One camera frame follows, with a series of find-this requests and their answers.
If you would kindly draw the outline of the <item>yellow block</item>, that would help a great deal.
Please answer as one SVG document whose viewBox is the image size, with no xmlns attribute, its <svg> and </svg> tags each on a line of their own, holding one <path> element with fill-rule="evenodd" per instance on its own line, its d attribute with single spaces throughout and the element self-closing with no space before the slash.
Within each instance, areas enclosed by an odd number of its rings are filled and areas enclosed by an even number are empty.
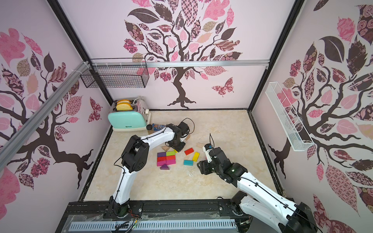
<svg viewBox="0 0 373 233">
<path fill-rule="evenodd" d="M 192 157 L 192 161 L 197 162 L 198 159 L 199 159 L 199 156 L 200 156 L 200 153 L 195 152 L 194 155 L 193 155 L 193 157 Z"/>
</svg>

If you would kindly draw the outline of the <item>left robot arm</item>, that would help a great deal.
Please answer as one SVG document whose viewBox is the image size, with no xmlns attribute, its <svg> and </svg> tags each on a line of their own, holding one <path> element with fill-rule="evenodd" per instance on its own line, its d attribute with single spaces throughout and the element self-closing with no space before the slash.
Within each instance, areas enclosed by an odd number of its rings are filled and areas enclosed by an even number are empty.
<svg viewBox="0 0 373 233">
<path fill-rule="evenodd" d="M 123 218 L 129 214 L 130 191 L 137 173 L 147 163 L 149 151 L 166 144 L 180 152 L 184 146 L 184 140 L 190 129 L 184 122 L 179 125 L 168 124 L 162 130 L 147 136 L 132 136 L 121 155 L 121 169 L 118 185 L 114 194 L 109 199 L 109 211 L 114 216 Z"/>
</svg>

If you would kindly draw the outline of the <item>lime green block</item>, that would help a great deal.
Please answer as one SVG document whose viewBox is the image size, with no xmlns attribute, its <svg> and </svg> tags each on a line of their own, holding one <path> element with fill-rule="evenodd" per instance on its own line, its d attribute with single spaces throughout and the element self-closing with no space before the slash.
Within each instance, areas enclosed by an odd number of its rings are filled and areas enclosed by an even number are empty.
<svg viewBox="0 0 373 233">
<path fill-rule="evenodd" d="M 176 155 L 175 151 L 166 152 L 166 156 L 174 156 L 174 155 Z"/>
</svg>

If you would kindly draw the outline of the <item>red block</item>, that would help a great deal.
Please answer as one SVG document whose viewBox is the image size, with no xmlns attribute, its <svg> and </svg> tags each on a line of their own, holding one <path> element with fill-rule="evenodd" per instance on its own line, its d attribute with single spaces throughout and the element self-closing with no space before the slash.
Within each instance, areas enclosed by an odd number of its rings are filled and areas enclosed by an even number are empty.
<svg viewBox="0 0 373 233">
<path fill-rule="evenodd" d="M 167 156 L 167 157 L 166 157 L 166 160 L 167 160 L 167 161 L 175 160 L 175 159 L 176 159 L 175 155 L 171 155 L 171 156 Z"/>
<path fill-rule="evenodd" d="M 194 152 L 194 149 L 193 148 L 189 148 L 187 150 L 184 151 L 185 155 L 190 155 Z"/>
<path fill-rule="evenodd" d="M 157 158 L 157 162 L 166 161 L 166 160 L 167 160 L 166 156 L 162 156 L 162 157 Z"/>
</svg>

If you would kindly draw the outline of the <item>natural wood triangle block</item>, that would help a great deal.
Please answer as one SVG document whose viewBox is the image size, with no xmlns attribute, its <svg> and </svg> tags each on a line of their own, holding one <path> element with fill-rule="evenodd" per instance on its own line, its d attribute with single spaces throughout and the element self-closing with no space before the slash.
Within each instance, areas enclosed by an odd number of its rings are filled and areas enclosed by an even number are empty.
<svg viewBox="0 0 373 233">
<path fill-rule="evenodd" d="M 162 146 L 161 148 L 162 148 L 162 150 L 164 150 L 165 152 L 167 152 L 167 151 L 170 149 L 170 147 L 168 147 L 168 146 Z"/>
</svg>

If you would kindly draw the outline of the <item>purple rectangular block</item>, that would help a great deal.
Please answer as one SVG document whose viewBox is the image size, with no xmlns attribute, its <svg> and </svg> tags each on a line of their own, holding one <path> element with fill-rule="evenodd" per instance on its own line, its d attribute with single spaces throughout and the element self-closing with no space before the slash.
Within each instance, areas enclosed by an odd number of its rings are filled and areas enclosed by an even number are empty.
<svg viewBox="0 0 373 233">
<path fill-rule="evenodd" d="M 166 157 L 167 156 L 167 153 L 166 152 L 159 152 L 157 154 L 157 157 Z"/>
</svg>

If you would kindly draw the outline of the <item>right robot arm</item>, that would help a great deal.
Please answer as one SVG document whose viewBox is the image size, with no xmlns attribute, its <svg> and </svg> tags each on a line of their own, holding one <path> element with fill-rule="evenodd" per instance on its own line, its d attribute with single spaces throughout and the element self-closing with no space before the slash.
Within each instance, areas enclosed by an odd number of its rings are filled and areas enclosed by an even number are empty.
<svg viewBox="0 0 373 233">
<path fill-rule="evenodd" d="M 197 164 L 201 174 L 216 174 L 238 188 L 231 199 L 232 212 L 251 215 L 278 233 L 316 233 L 319 231 L 312 210 L 305 203 L 277 194 L 239 163 L 232 163 L 224 151 L 211 144 L 203 147 L 206 160 Z"/>
</svg>

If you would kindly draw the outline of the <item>magenta block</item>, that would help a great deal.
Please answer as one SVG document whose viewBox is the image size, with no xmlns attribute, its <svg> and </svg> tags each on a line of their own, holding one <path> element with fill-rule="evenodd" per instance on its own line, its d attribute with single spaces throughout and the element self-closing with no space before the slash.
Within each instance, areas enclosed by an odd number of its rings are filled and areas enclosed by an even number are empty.
<svg viewBox="0 0 373 233">
<path fill-rule="evenodd" d="M 157 161 L 157 166 L 158 167 L 161 167 L 163 165 L 166 165 L 167 164 L 167 161 Z"/>
<path fill-rule="evenodd" d="M 176 164 L 176 160 L 175 159 L 167 160 L 166 161 L 166 165 L 174 165 L 174 164 Z"/>
</svg>

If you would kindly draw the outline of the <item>teal rectangular block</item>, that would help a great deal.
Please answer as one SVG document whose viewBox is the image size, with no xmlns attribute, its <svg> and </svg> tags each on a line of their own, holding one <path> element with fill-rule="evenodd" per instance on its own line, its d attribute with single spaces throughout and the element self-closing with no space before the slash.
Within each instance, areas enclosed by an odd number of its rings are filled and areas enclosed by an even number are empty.
<svg viewBox="0 0 373 233">
<path fill-rule="evenodd" d="M 192 160 L 184 160 L 183 164 L 185 166 L 193 166 L 194 162 Z"/>
</svg>

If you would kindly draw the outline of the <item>purple triangle block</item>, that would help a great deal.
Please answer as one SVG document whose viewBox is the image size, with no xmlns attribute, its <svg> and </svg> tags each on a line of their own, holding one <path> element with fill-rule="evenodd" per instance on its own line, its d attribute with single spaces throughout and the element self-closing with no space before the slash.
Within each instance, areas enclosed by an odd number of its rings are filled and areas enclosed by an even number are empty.
<svg viewBox="0 0 373 233">
<path fill-rule="evenodd" d="M 162 166 L 160 167 L 160 169 L 161 169 L 161 170 L 169 170 L 170 168 L 169 168 L 168 165 L 164 164 L 164 165 L 162 165 Z"/>
</svg>

